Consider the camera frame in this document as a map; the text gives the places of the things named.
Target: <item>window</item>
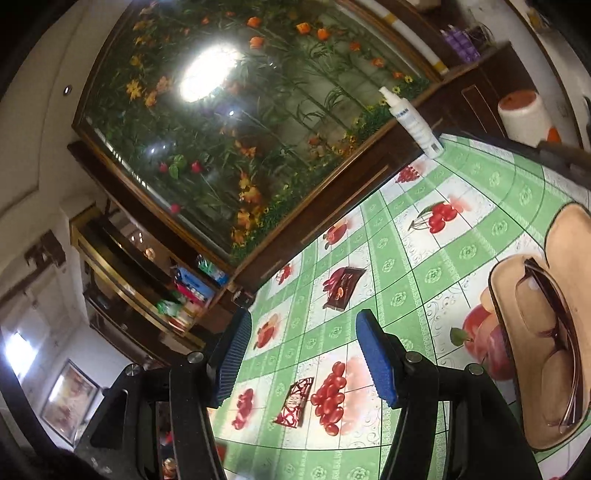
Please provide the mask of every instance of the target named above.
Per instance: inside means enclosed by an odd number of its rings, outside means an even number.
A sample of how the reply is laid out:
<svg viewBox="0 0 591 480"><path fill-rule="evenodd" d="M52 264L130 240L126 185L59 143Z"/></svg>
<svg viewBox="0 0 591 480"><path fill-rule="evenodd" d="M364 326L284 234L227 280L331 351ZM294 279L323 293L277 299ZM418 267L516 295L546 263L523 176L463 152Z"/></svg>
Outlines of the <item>window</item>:
<svg viewBox="0 0 591 480"><path fill-rule="evenodd" d="M20 333L13 334L6 342L6 357L19 380L25 378L33 360L37 356L35 350Z"/></svg>

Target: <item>white spray bottle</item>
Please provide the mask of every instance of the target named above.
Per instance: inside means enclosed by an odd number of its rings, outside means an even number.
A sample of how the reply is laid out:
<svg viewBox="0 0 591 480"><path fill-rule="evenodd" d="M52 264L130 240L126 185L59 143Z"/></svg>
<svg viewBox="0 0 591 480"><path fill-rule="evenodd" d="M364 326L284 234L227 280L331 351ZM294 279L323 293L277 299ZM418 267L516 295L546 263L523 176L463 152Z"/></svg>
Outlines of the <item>white spray bottle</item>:
<svg viewBox="0 0 591 480"><path fill-rule="evenodd" d="M425 155L429 158L439 157L443 153L443 147L417 109L406 98L400 98L386 87L381 87L379 91L388 102L392 116L414 138Z"/></svg>

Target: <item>picture frame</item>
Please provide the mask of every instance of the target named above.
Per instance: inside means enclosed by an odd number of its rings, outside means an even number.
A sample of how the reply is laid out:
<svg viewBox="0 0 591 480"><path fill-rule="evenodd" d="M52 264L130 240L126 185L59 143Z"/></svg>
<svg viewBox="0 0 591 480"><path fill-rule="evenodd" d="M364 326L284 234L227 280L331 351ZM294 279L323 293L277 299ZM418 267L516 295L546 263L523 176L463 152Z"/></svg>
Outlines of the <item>picture frame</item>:
<svg viewBox="0 0 591 480"><path fill-rule="evenodd" d="M41 418L74 446L76 431L86 420L99 389L97 383L68 359L43 404Z"/></svg>

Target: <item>white pipe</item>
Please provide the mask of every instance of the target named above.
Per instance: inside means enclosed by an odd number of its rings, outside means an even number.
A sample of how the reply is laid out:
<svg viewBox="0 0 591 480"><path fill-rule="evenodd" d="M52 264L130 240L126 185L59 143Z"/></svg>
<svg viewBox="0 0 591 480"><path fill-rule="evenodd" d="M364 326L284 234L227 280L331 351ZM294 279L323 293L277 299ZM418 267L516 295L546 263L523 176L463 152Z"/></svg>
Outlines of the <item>white pipe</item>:
<svg viewBox="0 0 591 480"><path fill-rule="evenodd" d="M406 23L396 17L390 10L383 5L377 3L376 0L357 0L361 5L369 8L373 13L384 20L394 30L400 33L418 52L425 57L431 66L439 72L440 75L445 75L449 69L437 56L437 54L427 45L421 37L413 32Z"/></svg>

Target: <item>metal bolt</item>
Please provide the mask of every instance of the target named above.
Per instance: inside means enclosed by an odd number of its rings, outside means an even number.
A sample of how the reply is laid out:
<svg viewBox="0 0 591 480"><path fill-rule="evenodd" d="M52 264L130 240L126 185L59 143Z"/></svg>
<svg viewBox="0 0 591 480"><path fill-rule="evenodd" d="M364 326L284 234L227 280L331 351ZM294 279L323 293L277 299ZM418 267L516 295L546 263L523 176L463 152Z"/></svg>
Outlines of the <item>metal bolt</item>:
<svg viewBox="0 0 591 480"><path fill-rule="evenodd" d="M187 355L187 360L189 360L190 364L198 364L203 360L203 354L201 352L191 352Z"/></svg>
<svg viewBox="0 0 591 480"><path fill-rule="evenodd" d="M125 367L125 375L127 375L128 377L135 377L136 375L139 375L142 372L142 370L143 368L138 364L130 364L127 367Z"/></svg>
<svg viewBox="0 0 591 480"><path fill-rule="evenodd" d="M418 352L407 352L405 358L409 364L417 364L423 359L423 356Z"/></svg>
<svg viewBox="0 0 591 480"><path fill-rule="evenodd" d="M470 364L468 365L468 371L472 375L482 375L484 373L484 369L478 364Z"/></svg>

